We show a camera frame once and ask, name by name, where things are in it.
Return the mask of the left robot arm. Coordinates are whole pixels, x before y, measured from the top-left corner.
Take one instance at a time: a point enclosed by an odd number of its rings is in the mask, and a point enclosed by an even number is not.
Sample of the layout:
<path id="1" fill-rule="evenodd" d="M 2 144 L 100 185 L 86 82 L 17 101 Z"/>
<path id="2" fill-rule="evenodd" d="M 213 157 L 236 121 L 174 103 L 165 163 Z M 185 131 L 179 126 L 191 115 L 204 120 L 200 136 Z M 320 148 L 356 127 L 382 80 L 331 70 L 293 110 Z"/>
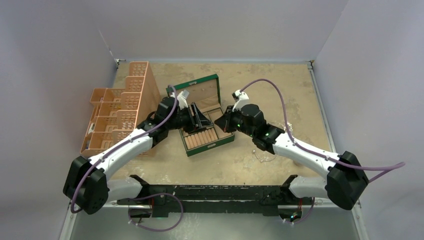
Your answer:
<path id="1" fill-rule="evenodd" d="M 156 111 L 123 140 L 88 159 L 78 156 L 71 162 L 63 187 L 63 193 L 70 199 L 71 212 L 96 213 L 107 201 L 111 176 L 137 155 L 164 140 L 170 130 L 197 133 L 213 125 L 195 103 L 181 108 L 175 97 L 163 98 Z"/>

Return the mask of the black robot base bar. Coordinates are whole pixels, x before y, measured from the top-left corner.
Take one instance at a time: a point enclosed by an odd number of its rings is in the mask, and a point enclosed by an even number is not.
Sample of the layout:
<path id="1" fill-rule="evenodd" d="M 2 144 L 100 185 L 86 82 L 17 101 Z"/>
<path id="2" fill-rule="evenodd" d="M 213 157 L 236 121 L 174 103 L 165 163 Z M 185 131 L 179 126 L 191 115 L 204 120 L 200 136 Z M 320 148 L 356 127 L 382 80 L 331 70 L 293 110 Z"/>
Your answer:
<path id="1" fill-rule="evenodd" d="M 147 206 L 153 218 L 197 213 L 261 214 L 290 220 L 300 218 L 302 206 L 313 202 L 311 197 L 295 197 L 288 181 L 281 185 L 189 185 L 149 184 L 139 176 L 132 178 L 141 183 L 141 192 L 118 200 L 118 205 Z"/>

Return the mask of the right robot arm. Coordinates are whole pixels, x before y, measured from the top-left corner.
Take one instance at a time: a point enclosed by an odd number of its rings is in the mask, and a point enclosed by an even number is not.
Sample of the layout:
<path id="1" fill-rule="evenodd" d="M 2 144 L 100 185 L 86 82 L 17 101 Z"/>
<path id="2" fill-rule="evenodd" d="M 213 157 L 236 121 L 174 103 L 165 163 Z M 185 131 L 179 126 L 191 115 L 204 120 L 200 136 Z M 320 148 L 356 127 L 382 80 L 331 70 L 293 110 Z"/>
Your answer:
<path id="1" fill-rule="evenodd" d="M 240 110 L 232 108 L 228 106 L 214 121 L 223 132 L 244 133 L 258 149 L 291 159 L 318 174 L 317 177 L 295 176 L 290 180 L 280 191 L 284 202 L 325 198 L 344 210 L 351 210 L 369 185 L 369 178 L 353 153 L 338 154 L 310 144 L 300 148 L 299 141 L 290 139 L 288 132 L 268 123 L 257 105 L 247 104 Z"/>

